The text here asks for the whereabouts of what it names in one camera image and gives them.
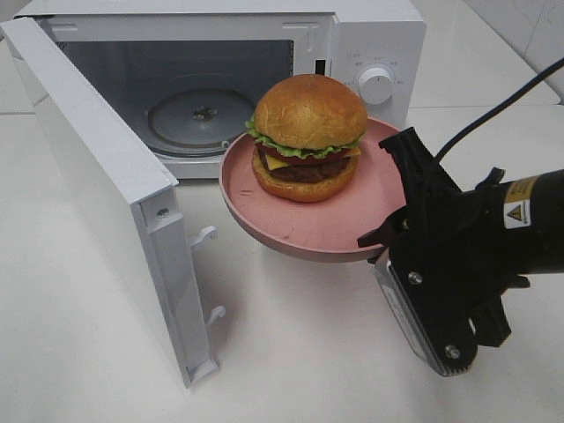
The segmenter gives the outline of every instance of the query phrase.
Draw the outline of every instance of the microwave control knob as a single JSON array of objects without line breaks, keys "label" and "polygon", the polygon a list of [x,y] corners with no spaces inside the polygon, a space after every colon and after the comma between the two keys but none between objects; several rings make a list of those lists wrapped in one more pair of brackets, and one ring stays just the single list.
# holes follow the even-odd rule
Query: microwave control knob
[{"label": "microwave control knob", "polygon": [[384,68],[364,70],[357,79],[360,97],[368,104],[381,104],[391,97],[394,81]]}]

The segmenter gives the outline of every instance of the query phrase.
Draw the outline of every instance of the black cable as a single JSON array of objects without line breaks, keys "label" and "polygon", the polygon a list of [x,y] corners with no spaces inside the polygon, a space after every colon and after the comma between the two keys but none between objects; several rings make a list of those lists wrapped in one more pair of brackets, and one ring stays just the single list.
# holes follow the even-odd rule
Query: black cable
[{"label": "black cable", "polygon": [[523,97],[526,93],[528,93],[531,89],[533,89],[536,85],[542,82],[544,79],[550,77],[555,71],[559,70],[564,66],[564,57],[562,57],[559,61],[551,64],[549,67],[544,69],[540,72],[537,76],[531,79],[527,84],[523,85],[519,90],[517,90],[513,95],[511,95],[508,99],[497,105],[495,108],[492,108],[490,111],[476,119],[474,122],[460,130],[454,137],[445,144],[441,150],[433,157],[433,161],[427,168],[425,172],[425,176],[423,178],[423,191],[421,198],[421,219],[423,223],[423,234],[425,237],[428,238],[428,222],[427,222],[427,192],[429,190],[429,182],[431,180],[431,175],[433,171],[439,166],[442,158],[454,147],[456,144],[460,142],[461,139],[466,137],[470,132],[475,130],[478,126],[482,125],[483,123],[489,121],[494,116],[498,115],[500,112],[511,106],[521,97]]}]

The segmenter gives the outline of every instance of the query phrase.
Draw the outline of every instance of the sesame-free bun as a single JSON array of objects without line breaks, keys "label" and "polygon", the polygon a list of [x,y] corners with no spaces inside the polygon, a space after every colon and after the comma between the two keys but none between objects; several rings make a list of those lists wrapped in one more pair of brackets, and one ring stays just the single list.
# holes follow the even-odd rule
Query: sesame-free bun
[{"label": "sesame-free bun", "polygon": [[323,75],[297,75],[275,84],[255,109],[256,129],[280,145],[321,150],[349,144],[367,128],[362,100]]},{"label": "sesame-free bun", "polygon": [[353,178],[354,171],[359,164],[360,156],[352,156],[345,169],[337,176],[323,179],[319,182],[289,182],[273,177],[258,155],[255,148],[253,152],[252,168],[258,184],[267,192],[300,203],[314,203],[334,196],[342,190]]}]

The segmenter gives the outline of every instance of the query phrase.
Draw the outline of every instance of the microwave door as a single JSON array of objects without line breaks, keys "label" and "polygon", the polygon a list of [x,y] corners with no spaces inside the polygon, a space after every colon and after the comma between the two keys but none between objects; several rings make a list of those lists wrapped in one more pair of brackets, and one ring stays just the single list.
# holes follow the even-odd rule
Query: microwave door
[{"label": "microwave door", "polygon": [[1,27],[73,203],[120,273],[142,324],[190,385],[216,365],[177,180],[34,20]]}]

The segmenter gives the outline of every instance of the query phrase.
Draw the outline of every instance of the tomato slice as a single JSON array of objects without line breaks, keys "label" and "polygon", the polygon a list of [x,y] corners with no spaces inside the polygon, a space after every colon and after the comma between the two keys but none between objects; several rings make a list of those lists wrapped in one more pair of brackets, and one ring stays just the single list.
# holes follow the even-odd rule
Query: tomato slice
[{"label": "tomato slice", "polygon": [[292,157],[283,156],[282,154],[280,154],[276,150],[276,148],[267,147],[266,145],[263,145],[262,143],[257,144],[256,148],[258,148],[259,150],[261,150],[265,154],[268,154],[269,156],[272,156],[272,157],[274,157],[278,160],[282,160],[285,163],[289,163],[290,165],[295,165],[295,166],[299,166],[299,165],[321,165],[323,163],[332,163],[334,161],[339,161],[339,160],[343,159],[343,157],[347,153],[347,150],[344,148],[340,152],[330,152],[329,154],[327,154],[327,156],[323,157],[322,159],[316,159],[314,156],[307,156],[305,159],[302,159],[302,158],[296,157],[296,156],[292,156]]}]

